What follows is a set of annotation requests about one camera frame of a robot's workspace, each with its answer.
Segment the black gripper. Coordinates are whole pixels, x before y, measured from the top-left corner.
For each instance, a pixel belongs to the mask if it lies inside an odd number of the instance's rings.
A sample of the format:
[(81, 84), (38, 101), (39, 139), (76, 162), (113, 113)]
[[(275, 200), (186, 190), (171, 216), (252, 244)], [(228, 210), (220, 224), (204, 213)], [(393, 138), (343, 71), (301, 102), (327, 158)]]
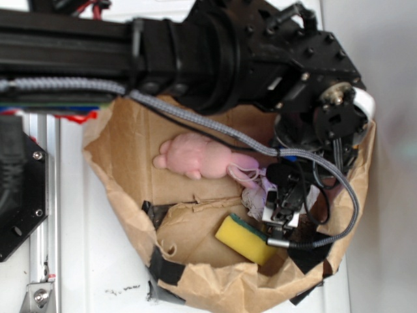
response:
[(271, 90), (267, 100), (268, 109), (278, 113), (272, 142), (278, 160), (266, 171), (276, 190), (268, 193), (267, 205), (275, 215), (295, 215), (305, 207), (311, 190), (332, 190), (339, 179), (316, 160), (282, 152), (307, 151), (347, 174), (368, 132), (370, 95), (349, 83), (337, 83), (308, 97), (301, 91)]

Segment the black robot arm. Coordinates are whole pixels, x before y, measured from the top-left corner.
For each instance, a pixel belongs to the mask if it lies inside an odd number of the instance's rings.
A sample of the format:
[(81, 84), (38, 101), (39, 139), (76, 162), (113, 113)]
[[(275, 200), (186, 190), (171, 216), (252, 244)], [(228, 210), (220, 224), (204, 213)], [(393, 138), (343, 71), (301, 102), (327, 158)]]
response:
[(368, 114), (359, 71), (301, 2), (196, 1), (182, 22), (103, 22), (109, 1), (30, 1), (1, 11), (1, 208), (21, 188), (25, 142), (12, 110), (85, 115), (129, 95), (155, 111), (170, 95), (201, 115), (239, 104), (275, 112), (274, 154), (299, 158), (308, 185), (337, 184), (356, 158)]

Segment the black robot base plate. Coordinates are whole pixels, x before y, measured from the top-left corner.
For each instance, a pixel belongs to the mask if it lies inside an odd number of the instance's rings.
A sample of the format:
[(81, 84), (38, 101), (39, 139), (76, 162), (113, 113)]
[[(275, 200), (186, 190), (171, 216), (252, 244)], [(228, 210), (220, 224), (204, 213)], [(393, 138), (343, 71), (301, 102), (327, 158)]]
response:
[(1, 116), (1, 261), (42, 223), (36, 210), (46, 204), (43, 149), (23, 131), (22, 117)]

